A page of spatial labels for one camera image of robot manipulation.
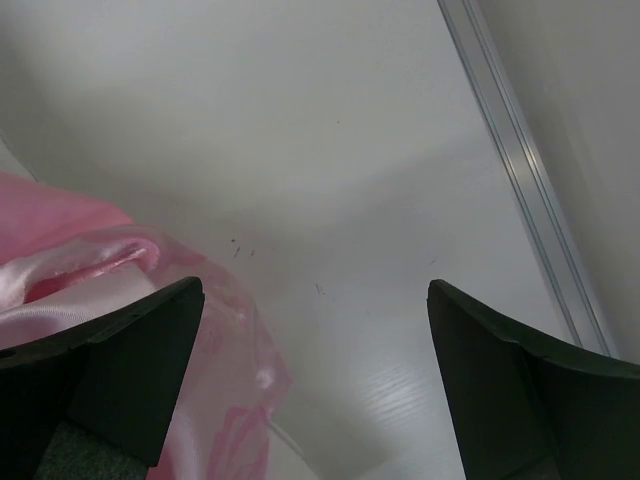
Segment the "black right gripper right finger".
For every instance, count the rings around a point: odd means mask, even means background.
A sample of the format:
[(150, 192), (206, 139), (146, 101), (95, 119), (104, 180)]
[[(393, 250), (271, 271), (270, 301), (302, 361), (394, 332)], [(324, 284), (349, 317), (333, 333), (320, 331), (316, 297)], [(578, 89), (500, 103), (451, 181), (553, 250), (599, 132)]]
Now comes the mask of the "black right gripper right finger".
[(443, 281), (427, 310), (469, 479), (636, 479), (639, 367), (509, 318)]

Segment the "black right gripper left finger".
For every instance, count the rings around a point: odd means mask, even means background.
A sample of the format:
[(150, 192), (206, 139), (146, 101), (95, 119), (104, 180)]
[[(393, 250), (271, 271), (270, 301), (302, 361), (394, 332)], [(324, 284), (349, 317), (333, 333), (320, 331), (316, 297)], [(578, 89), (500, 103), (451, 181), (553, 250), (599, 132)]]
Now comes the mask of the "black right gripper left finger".
[(204, 307), (187, 277), (1, 351), (4, 469), (158, 465)]

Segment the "pink pillowcase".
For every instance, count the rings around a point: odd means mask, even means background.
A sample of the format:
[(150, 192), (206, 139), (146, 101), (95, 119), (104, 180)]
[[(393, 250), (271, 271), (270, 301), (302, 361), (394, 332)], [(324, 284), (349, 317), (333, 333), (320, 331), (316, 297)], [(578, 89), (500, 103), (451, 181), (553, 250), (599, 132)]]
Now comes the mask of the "pink pillowcase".
[(154, 479), (262, 479), (290, 378), (251, 294), (223, 267), (115, 206), (1, 177), (1, 343), (114, 312), (186, 277), (204, 308)]

